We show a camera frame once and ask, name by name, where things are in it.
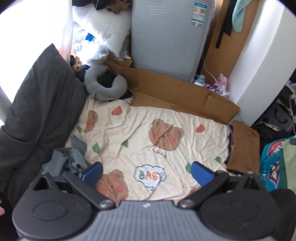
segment qr code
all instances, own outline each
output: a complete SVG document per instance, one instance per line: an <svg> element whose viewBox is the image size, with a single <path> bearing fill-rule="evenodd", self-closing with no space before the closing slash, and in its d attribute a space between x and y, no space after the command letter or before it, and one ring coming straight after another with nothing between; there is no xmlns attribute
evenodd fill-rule
<svg viewBox="0 0 296 241"><path fill-rule="evenodd" d="M205 14L205 12L206 12L206 9L200 8L200 13Z"/></svg>

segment brown towel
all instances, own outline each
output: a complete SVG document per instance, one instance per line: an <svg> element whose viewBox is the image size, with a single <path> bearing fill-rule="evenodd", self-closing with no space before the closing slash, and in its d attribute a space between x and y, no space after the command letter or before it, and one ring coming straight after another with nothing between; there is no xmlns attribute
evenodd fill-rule
<svg viewBox="0 0 296 241"><path fill-rule="evenodd" d="M259 174L260 139L257 131L246 126L241 121L233 121L233 149L227 164L227 169L245 173L253 171Z"/></svg>
<svg viewBox="0 0 296 241"><path fill-rule="evenodd" d="M129 6L131 6L131 0L114 0L106 8L108 11L119 14L121 10L126 10Z"/></svg>

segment bear print blanket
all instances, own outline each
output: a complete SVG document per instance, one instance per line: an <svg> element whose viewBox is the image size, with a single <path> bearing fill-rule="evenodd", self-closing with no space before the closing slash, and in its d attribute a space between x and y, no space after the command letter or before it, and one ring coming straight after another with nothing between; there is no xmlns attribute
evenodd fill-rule
<svg viewBox="0 0 296 241"><path fill-rule="evenodd" d="M72 134L87 143L85 159L103 164L96 189L121 200L175 202L198 189L191 164L225 170L229 127L198 116L125 101L88 97Z"/></svg>

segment towel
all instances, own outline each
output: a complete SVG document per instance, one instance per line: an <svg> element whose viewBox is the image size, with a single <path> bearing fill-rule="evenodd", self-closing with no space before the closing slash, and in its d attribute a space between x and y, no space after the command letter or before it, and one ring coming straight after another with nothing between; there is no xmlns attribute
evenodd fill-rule
<svg viewBox="0 0 296 241"><path fill-rule="evenodd" d="M233 149L227 169L259 174L259 134L241 121L233 121Z"/></svg>
<svg viewBox="0 0 296 241"><path fill-rule="evenodd" d="M251 2L251 0L237 0L232 13L232 28L236 32L242 31L242 26L244 23L244 13L246 6Z"/></svg>

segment finger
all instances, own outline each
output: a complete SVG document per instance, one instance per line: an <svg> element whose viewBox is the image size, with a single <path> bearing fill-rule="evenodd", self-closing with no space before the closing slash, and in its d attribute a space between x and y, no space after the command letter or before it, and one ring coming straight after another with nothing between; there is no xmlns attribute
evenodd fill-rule
<svg viewBox="0 0 296 241"><path fill-rule="evenodd" d="M5 214L4 208L0 207L0 216Z"/></svg>

